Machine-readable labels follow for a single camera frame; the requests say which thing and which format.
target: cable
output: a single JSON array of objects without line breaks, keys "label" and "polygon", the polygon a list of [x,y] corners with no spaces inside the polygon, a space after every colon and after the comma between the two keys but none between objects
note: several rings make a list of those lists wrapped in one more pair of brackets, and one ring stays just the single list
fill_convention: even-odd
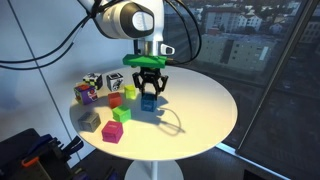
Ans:
[{"label": "cable", "polygon": [[201,33],[200,33],[200,30],[199,30],[199,26],[198,26],[196,18],[193,16],[192,12],[189,10],[188,7],[186,7],[186,5],[182,1],[180,1],[180,0],[175,0],[175,1],[178,4],[180,4],[188,12],[189,16],[192,18],[192,20],[193,20],[193,22],[194,22],[194,24],[196,26],[196,29],[197,29],[197,34],[198,34],[198,38],[199,38],[199,47],[198,47],[197,52],[195,53],[195,55],[193,57],[191,57],[190,60],[185,61],[185,62],[179,62],[179,61],[173,60],[173,62],[176,62],[176,63],[172,63],[172,61],[167,61],[167,65],[186,64],[186,63],[189,63],[189,62],[195,60],[197,58],[197,56],[199,55],[201,47],[202,47],[202,37],[201,37]]},{"label": "cable", "polygon": [[69,47],[59,56],[57,57],[55,60],[47,63],[47,64],[44,64],[44,65],[41,65],[41,66],[36,66],[36,67],[28,67],[28,68],[16,68],[16,67],[9,67],[9,66],[3,66],[3,65],[0,65],[1,68],[4,68],[4,69],[10,69],[10,70],[19,70],[19,71],[27,71],[27,70],[34,70],[34,69],[40,69],[40,68],[44,68],[44,67],[47,67],[55,62],[57,62],[59,59],[61,59],[72,47],[74,43],[71,43],[69,45]]},{"label": "cable", "polygon": [[118,4],[121,1],[123,1],[123,0],[112,0],[112,1],[108,2],[107,4],[105,4],[103,6],[100,6],[98,8],[98,12],[103,12],[106,8],[111,7],[111,6],[115,5],[115,4]]},{"label": "cable", "polygon": [[189,44],[189,50],[190,50],[190,56],[192,57],[192,42],[191,42],[191,38],[190,38],[190,34],[189,34],[189,31],[188,31],[188,28],[187,28],[187,24],[186,24],[186,21],[184,19],[184,17],[182,16],[182,14],[180,13],[180,11],[178,11],[178,9],[176,8],[176,6],[174,4],[172,4],[171,1],[169,0],[165,0],[171,7],[172,9],[178,14],[178,16],[180,17],[182,23],[183,23],[183,26],[184,26],[184,29],[186,30],[186,33],[187,33],[187,37],[188,37],[188,44]]},{"label": "cable", "polygon": [[81,26],[83,27],[88,20],[90,19],[90,15],[86,16],[85,18],[83,18],[74,28],[73,30],[69,33],[69,35],[66,37],[66,39],[54,50],[52,50],[51,52],[36,57],[36,58],[32,58],[32,59],[26,59],[26,60],[19,60],[19,61],[8,61],[8,60],[0,60],[0,63],[2,64],[22,64],[22,63],[28,63],[28,62],[32,62],[32,61],[36,61],[36,60],[40,60],[43,58],[46,58],[50,55],[52,55],[53,53],[57,52],[59,49],[61,49],[62,46],[64,46],[66,44],[66,42],[70,39],[70,37],[75,33],[75,31]]},{"label": "cable", "polygon": [[35,67],[27,67],[27,68],[16,68],[16,67],[10,67],[10,66],[3,66],[3,65],[0,65],[0,68],[4,68],[4,69],[10,69],[10,70],[22,70],[22,71],[26,71],[26,70],[34,70],[34,69],[40,69],[40,68],[44,68],[44,67],[47,67],[55,62],[57,62],[58,60],[60,60],[70,49],[71,47],[73,46],[74,44],[74,41],[75,41],[75,38],[76,36],[78,35],[78,33],[80,32],[80,30],[84,27],[84,25],[88,22],[90,18],[88,18],[88,16],[86,18],[84,18],[82,21],[81,21],[81,24],[80,24],[80,29],[79,29],[79,24],[76,26],[77,28],[75,28],[75,30],[78,30],[77,34],[74,36],[71,44],[68,46],[68,48],[60,55],[58,56],[56,59],[54,59],[53,61],[47,63],[47,64],[44,64],[44,65],[41,65],[41,66],[35,66]]}]

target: cube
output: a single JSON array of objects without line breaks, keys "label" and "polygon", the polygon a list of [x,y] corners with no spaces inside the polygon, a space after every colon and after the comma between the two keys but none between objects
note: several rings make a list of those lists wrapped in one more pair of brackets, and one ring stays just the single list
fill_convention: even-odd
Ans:
[{"label": "cube", "polygon": [[153,112],[157,107],[156,95],[145,93],[141,98],[141,110]]},{"label": "cube", "polygon": [[134,85],[124,86],[126,99],[136,99],[136,87]]},{"label": "cube", "polygon": [[122,99],[119,92],[108,94],[109,106],[111,109],[120,106],[122,104]]},{"label": "cube", "polygon": [[103,141],[111,142],[111,143],[118,143],[121,136],[123,134],[123,127],[122,123],[108,121],[107,124],[102,129],[102,137]]},{"label": "cube", "polygon": [[80,84],[74,89],[76,100],[83,105],[90,104],[98,99],[97,91],[94,86]]},{"label": "cube", "polygon": [[82,131],[94,132],[101,124],[98,113],[86,112],[78,119],[79,127]]},{"label": "cube", "polygon": [[124,123],[127,120],[131,119],[131,109],[124,105],[121,105],[112,109],[112,115],[114,120]]},{"label": "cube", "polygon": [[83,81],[94,86],[96,90],[102,87],[102,75],[100,73],[88,73],[83,77]]},{"label": "cube", "polygon": [[123,76],[120,73],[113,73],[107,75],[107,85],[110,91],[117,91],[123,82]]}]

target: table top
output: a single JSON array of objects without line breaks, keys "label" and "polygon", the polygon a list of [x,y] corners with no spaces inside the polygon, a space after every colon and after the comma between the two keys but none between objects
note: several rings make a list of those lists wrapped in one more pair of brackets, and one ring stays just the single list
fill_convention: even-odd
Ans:
[{"label": "table top", "polygon": [[[123,123],[123,135],[118,144],[102,141],[102,129],[113,120],[107,96],[112,93],[106,75],[120,73],[123,85],[133,83],[132,74],[139,68],[126,67],[102,75],[103,87],[99,99],[82,105],[75,99],[70,106],[70,119],[79,136],[92,146],[108,154],[131,160],[164,161],[191,157],[205,152],[223,141],[237,120],[237,106],[230,93],[215,80],[198,72],[167,66],[161,69],[169,79],[157,100],[154,112],[141,111],[141,93],[137,98],[125,98],[120,89],[123,105],[131,109],[131,119]],[[146,91],[154,93],[152,84]],[[77,120],[85,112],[96,112],[101,119],[94,133],[81,131]]]}]

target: black cable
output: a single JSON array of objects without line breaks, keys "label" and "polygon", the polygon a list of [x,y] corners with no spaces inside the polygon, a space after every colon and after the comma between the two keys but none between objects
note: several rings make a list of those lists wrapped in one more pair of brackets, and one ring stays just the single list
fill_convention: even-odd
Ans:
[{"label": "black cable", "polygon": [[26,60],[19,60],[19,61],[8,61],[8,60],[0,60],[0,63],[2,64],[22,64],[22,63],[28,63],[28,62],[32,62],[32,61],[36,61],[36,60],[40,60],[40,59],[43,59],[43,58],[46,58],[50,55],[52,55],[53,53],[57,52],[59,49],[62,48],[62,46],[64,46],[66,44],[66,42],[70,39],[70,37],[75,33],[75,31],[81,26],[83,27],[87,21],[90,19],[90,15],[86,16],[85,18],[83,18],[74,28],[73,30],[69,33],[69,35],[66,37],[66,39],[57,47],[55,48],[54,50],[52,50],[51,52],[45,54],[45,55],[42,55],[42,56],[39,56],[39,57],[36,57],[36,58],[32,58],[32,59],[26,59]]},{"label": "black cable", "polygon": [[111,7],[111,6],[115,5],[115,4],[118,4],[121,1],[123,1],[123,0],[112,0],[112,1],[108,2],[107,4],[105,4],[103,6],[100,6],[98,8],[98,12],[103,12],[106,8],[109,8],[109,7]]},{"label": "black cable", "polygon": [[[84,25],[88,22],[88,20],[90,19],[90,16],[87,16],[86,18],[84,18],[80,24],[80,28],[83,28]],[[10,69],[10,70],[22,70],[22,71],[26,71],[26,70],[34,70],[34,69],[40,69],[40,68],[44,68],[44,67],[47,67],[55,62],[57,62],[58,60],[60,60],[70,49],[71,47],[73,46],[74,44],[74,39],[73,39],[73,42],[68,46],[68,48],[60,55],[58,56],[56,59],[54,59],[53,61],[47,63],[47,64],[44,64],[44,65],[41,65],[41,66],[35,66],[35,67],[27,67],[27,68],[16,68],[16,67],[10,67],[10,66],[3,66],[3,65],[0,65],[0,68],[4,68],[4,69]]]},{"label": "black cable", "polygon": [[0,65],[0,68],[4,68],[4,69],[10,69],[10,70],[19,70],[19,71],[27,71],[27,70],[34,70],[34,69],[40,69],[40,68],[44,68],[44,67],[47,67],[55,62],[57,62],[59,59],[61,59],[72,47],[74,43],[71,43],[69,45],[69,47],[59,56],[57,57],[55,60],[47,63],[47,64],[44,64],[44,65],[41,65],[41,66],[36,66],[36,67],[28,67],[28,68],[16,68],[16,67],[10,67],[10,66],[3,66],[3,65]]},{"label": "black cable", "polygon": [[184,29],[186,30],[186,33],[187,33],[187,37],[188,37],[188,44],[189,44],[189,50],[190,50],[190,59],[192,58],[192,52],[193,52],[193,49],[192,49],[192,42],[191,42],[191,38],[190,38],[190,34],[189,34],[189,31],[188,31],[188,27],[187,27],[187,24],[186,24],[186,21],[183,17],[183,15],[180,13],[180,11],[178,11],[178,9],[176,8],[176,6],[174,4],[172,4],[172,2],[170,0],[165,0],[171,7],[172,9],[178,14],[178,16],[180,17],[182,23],[183,23],[183,26],[184,26]]},{"label": "black cable", "polygon": [[90,17],[91,18],[95,18],[97,16],[97,13],[99,11],[99,5],[101,3],[102,0],[95,0],[93,3],[93,6],[91,8],[91,14]]},{"label": "black cable", "polygon": [[186,63],[189,63],[193,60],[195,60],[197,58],[197,56],[199,55],[200,53],[200,50],[201,50],[201,47],[202,47],[202,37],[201,37],[201,33],[200,33],[200,29],[199,29],[199,26],[198,26],[198,23],[197,23],[197,20],[196,18],[194,17],[194,15],[192,14],[192,12],[189,10],[188,7],[186,7],[186,5],[180,1],[180,0],[175,0],[178,4],[180,4],[189,14],[189,16],[192,18],[195,26],[196,26],[196,29],[197,29],[197,34],[198,34],[198,38],[199,38],[199,47],[197,49],[197,52],[195,53],[195,55],[190,58],[190,60],[188,61],[184,61],[184,62],[179,62],[179,61],[176,61],[176,60],[173,60],[173,61],[167,61],[167,65],[178,65],[178,64],[186,64]]}]

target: white table base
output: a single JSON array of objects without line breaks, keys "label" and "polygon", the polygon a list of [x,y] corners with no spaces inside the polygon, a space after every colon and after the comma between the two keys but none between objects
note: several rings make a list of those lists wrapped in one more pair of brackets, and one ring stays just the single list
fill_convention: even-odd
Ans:
[{"label": "white table base", "polygon": [[183,180],[176,161],[133,161],[125,180]]}]

